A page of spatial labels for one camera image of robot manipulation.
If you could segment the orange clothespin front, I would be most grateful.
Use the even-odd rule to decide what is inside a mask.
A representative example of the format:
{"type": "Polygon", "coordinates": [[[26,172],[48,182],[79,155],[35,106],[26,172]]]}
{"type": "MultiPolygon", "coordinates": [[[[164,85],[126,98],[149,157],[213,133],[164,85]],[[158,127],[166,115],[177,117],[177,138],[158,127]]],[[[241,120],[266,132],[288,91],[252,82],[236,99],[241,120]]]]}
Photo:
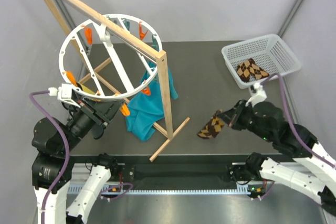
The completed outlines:
{"type": "Polygon", "coordinates": [[[130,115],[130,110],[128,109],[128,106],[126,104],[123,104],[121,106],[120,111],[124,116],[129,116],[130,115]]]}

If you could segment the orange clothespin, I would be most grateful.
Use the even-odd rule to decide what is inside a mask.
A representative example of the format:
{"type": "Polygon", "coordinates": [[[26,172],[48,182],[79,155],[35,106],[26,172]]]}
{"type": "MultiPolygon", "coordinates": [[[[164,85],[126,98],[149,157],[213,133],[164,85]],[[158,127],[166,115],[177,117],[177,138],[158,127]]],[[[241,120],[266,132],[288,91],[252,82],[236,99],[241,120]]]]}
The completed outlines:
{"type": "Polygon", "coordinates": [[[138,23],[138,26],[139,26],[139,39],[143,40],[146,37],[146,35],[148,33],[148,30],[146,30],[146,31],[143,30],[143,26],[142,26],[141,21],[138,23]]]}
{"type": "Polygon", "coordinates": [[[128,109],[128,106],[126,104],[123,104],[121,106],[120,111],[124,116],[129,116],[130,115],[130,110],[128,109]]]}
{"type": "Polygon", "coordinates": [[[75,87],[77,87],[77,81],[76,78],[73,76],[71,71],[65,71],[66,77],[68,78],[68,80],[70,81],[70,83],[72,85],[74,85],[75,87]]]}
{"type": "Polygon", "coordinates": [[[144,89],[141,90],[141,92],[145,95],[150,96],[151,95],[151,90],[149,87],[145,87],[144,89]]]}
{"type": "Polygon", "coordinates": [[[84,26],[84,34],[89,45],[93,44],[92,29],[84,26]]]}

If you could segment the brown argyle sock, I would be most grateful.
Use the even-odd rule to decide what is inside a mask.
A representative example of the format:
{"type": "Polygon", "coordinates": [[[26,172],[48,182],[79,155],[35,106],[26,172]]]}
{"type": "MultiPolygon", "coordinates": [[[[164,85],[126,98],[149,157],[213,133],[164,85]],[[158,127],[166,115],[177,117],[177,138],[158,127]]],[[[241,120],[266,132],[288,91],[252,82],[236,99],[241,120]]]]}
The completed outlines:
{"type": "Polygon", "coordinates": [[[241,81],[245,83],[248,83],[251,77],[255,78],[255,80],[269,77],[269,73],[260,66],[256,65],[254,59],[252,58],[240,63],[236,68],[236,73],[240,77],[241,81]]]}
{"type": "Polygon", "coordinates": [[[196,135],[202,139],[215,138],[225,126],[225,122],[219,117],[222,112],[224,112],[224,110],[217,110],[196,135]]]}

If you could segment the white round clip hanger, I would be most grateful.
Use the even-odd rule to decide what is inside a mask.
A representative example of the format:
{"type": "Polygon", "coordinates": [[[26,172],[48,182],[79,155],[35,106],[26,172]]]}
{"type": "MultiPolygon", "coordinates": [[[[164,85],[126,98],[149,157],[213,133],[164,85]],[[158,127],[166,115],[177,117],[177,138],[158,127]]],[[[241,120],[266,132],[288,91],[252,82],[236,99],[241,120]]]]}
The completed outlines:
{"type": "Polygon", "coordinates": [[[59,71],[66,82],[65,84],[71,84],[68,78],[66,77],[65,74],[65,68],[64,68],[64,56],[66,55],[66,47],[70,42],[76,42],[76,44],[79,46],[80,54],[83,56],[84,63],[87,65],[89,69],[89,78],[94,80],[94,83],[98,90],[96,92],[100,93],[99,95],[90,95],[88,93],[84,93],[82,91],[79,91],[78,93],[82,94],[83,96],[86,96],[91,99],[97,99],[100,101],[114,101],[114,100],[121,100],[125,99],[128,97],[131,97],[139,92],[141,92],[142,89],[147,87],[152,80],[154,80],[155,77],[158,75],[158,68],[157,66],[151,67],[146,59],[149,59],[149,56],[145,56],[143,53],[138,52],[137,55],[139,59],[141,60],[142,64],[144,65],[147,74],[149,75],[148,77],[144,78],[143,81],[141,81],[141,84],[138,87],[134,87],[133,84],[131,83],[124,67],[123,64],[121,63],[121,60],[114,48],[113,43],[111,42],[110,39],[110,33],[107,31],[106,25],[98,25],[96,22],[93,20],[86,20],[85,22],[81,23],[77,27],[75,27],[70,34],[66,37],[64,40],[60,53],[59,53],[59,71]],[[89,58],[87,56],[87,53],[85,52],[85,49],[79,39],[78,33],[84,29],[84,26],[89,27],[89,25],[93,25],[95,28],[97,34],[100,37],[101,42],[103,43],[105,49],[107,50],[107,53],[109,55],[108,60],[104,61],[101,65],[99,65],[96,68],[93,68],[89,58]],[[122,94],[114,94],[114,95],[105,95],[100,83],[102,82],[102,79],[98,75],[98,71],[100,69],[103,69],[105,66],[107,66],[109,63],[113,63],[114,67],[116,68],[116,71],[126,89],[125,93],[122,94]]]}

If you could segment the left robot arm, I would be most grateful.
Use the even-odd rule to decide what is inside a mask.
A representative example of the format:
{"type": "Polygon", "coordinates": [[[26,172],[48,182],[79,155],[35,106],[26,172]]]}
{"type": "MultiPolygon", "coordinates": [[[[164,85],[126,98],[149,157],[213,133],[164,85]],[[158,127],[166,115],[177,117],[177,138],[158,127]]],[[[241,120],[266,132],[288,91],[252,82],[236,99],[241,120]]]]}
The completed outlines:
{"type": "Polygon", "coordinates": [[[70,151],[88,133],[96,140],[101,138],[124,104],[122,100],[99,102],[83,97],[75,101],[77,106],[62,104],[70,115],[66,124],[47,116],[34,127],[32,146],[38,154],[31,171],[39,210],[38,223],[87,223],[103,185],[120,177],[121,168],[115,157],[106,153],[96,156],[84,186],[73,203],[66,205],[76,163],[70,151]]]}

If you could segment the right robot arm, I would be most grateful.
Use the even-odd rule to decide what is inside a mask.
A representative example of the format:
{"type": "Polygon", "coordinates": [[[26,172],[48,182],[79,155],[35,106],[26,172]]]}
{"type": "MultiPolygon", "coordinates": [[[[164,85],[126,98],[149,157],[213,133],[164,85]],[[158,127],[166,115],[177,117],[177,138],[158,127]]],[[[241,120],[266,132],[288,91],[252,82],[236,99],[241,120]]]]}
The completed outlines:
{"type": "Polygon", "coordinates": [[[248,130],[279,153],[304,166],[312,174],[292,170],[270,157],[251,153],[245,161],[245,174],[252,180],[266,179],[294,189],[335,215],[335,159],[304,126],[286,120],[283,110],[270,102],[254,106],[238,101],[218,117],[233,130],[248,130]]]}

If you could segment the black and yellow sock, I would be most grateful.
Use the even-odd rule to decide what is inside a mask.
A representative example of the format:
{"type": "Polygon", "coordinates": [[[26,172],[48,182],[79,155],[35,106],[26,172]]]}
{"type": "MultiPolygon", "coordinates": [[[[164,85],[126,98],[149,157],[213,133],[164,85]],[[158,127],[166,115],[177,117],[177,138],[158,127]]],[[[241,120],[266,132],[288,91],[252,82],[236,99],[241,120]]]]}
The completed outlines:
{"type": "MultiPolygon", "coordinates": [[[[90,95],[100,94],[98,92],[93,92],[91,89],[89,89],[88,87],[80,83],[77,83],[76,88],[79,88],[80,91],[84,93],[88,93],[90,95]]],[[[101,102],[100,100],[91,99],[86,96],[83,96],[82,94],[78,92],[73,92],[72,97],[74,98],[75,101],[78,101],[78,100],[85,100],[85,101],[89,100],[90,101],[91,100],[91,101],[101,102]]],[[[106,126],[103,126],[103,125],[98,126],[95,123],[93,125],[81,126],[78,123],[76,123],[76,112],[78,111],[79,108],[73,105],[65,104],[63,102],[61,102],[61,104],[69,112],[70,122],[67,123],[67,128],[69,128],[69,130],[73,133],[73,135],[77,136],[78,138],[83,138],[85,135],[88,134],[88,132],[91,132],[95,140],[98,140],[103,136],[106,126]]]]}

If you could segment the teal cloth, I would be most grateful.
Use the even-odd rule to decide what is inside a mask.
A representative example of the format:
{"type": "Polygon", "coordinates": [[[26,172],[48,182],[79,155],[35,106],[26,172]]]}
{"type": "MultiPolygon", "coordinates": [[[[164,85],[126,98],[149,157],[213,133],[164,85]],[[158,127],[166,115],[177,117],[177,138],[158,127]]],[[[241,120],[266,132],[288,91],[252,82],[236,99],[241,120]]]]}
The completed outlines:
{"type": "Polygon", "coordinates": [[[139,92],[130,100],[130,115],[125,117],[127,130],[143,142],[155,132],[154,123],[164,118],[158,77],[150,82],[148,88],[149,95],[139,92]]]}

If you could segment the white plastic basket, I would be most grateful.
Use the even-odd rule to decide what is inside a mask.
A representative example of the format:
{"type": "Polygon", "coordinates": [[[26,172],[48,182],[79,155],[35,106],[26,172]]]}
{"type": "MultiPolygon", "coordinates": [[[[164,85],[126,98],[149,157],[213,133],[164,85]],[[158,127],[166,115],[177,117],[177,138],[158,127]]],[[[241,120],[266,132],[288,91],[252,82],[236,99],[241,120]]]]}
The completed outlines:
{"type": "Polygon", "coordinates": [[[250,77],[249,81],[245,82],[237,73],[238,67],[249,59],[254,60],[257,66],[270,75],[279,73],[286,76],[300,70],[302,66],[294,52],[276,34],[268,34],[225,46],[221,53],[240,89],[248,88],[257,82],[254,77],[250,77]]]}

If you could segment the orange clothespin top left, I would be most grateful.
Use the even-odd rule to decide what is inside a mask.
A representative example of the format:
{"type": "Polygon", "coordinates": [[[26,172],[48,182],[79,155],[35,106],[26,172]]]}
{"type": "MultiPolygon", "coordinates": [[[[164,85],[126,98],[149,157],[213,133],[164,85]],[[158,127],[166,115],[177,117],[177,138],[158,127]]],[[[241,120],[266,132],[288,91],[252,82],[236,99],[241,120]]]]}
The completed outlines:
{"type": "Polygon", "coordinates": [[[89,45],[93,44],[92,29],[84,26],[84,34],[89,45]]]}

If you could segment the orange clothespin top right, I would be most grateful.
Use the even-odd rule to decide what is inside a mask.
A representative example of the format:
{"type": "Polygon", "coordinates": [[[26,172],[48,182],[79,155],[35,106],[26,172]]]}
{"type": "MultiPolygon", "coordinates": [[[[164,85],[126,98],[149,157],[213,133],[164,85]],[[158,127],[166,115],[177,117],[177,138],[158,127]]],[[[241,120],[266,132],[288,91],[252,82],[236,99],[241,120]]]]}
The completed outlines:
{"type": "Polygon", "coordinates": [[[138,23],[138,26],[139,26],[139,39],[143,40],[146,37],[146,35],[148,33],[148,30],[146,30],[146,31],[143,30],[143,26],[142,26],[141,21],[138,23]]]}

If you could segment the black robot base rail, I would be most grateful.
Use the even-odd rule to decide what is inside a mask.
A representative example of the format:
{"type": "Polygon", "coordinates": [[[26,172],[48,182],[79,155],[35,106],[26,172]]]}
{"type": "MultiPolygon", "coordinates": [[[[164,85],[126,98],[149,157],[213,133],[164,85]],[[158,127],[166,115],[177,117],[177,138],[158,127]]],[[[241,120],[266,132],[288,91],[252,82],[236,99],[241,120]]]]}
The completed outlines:
{"type": "Polygon", "coordinates": [[[231,189],[256,179],[244,170],[247,155],[115,155],[112,182],[132,183],[133,190],[231,189]]]}

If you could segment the wooden drying rack frame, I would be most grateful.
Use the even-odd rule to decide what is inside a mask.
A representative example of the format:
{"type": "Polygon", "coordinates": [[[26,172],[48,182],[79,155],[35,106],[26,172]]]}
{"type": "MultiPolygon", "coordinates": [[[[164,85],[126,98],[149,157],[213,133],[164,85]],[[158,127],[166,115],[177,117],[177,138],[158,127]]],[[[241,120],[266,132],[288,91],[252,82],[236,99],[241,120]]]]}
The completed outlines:
{"type": "Polygon", "coordinates": [[[77,10],[81,11],[88,16],[90,20],[93,20],[98,25],[106,25],[107,31],[110,34],[114,34],[117,38],[122,40],[125,44],[135,50],[137,53],[143,53],[145,56],[149,56],[146,59],[148,64],[153,67],[157,66],[157,77],[160,84],[161,98],[164,110],[165,128],[162,128],[157,123],[155,123],[155,128],[159,130],[163,135],[166,136],[166,141],[159,147],[159,149],[150,157],[150,161],[153,162],[161,152],[168,146],[172,139],[174,139],[181,129],[188,123],[189,118],[187,118],[176,130],[173,130],[172,126],[172,109],[171,109],[171,94],[169,87],[169,71],[167,66],[166,52],[164,50],[157,51],[152,47],[148,46],[146,43],[141,41],[136,36],[132,35],[130,31],[127,30],[124,25],[124,19],[130,19],[134,22],[139,23],[142,20],[124,14],[105,14],[102,15],[96,10],[92,9],[80,0],[65,0],[68,4],[72,5],[77,10]]]}

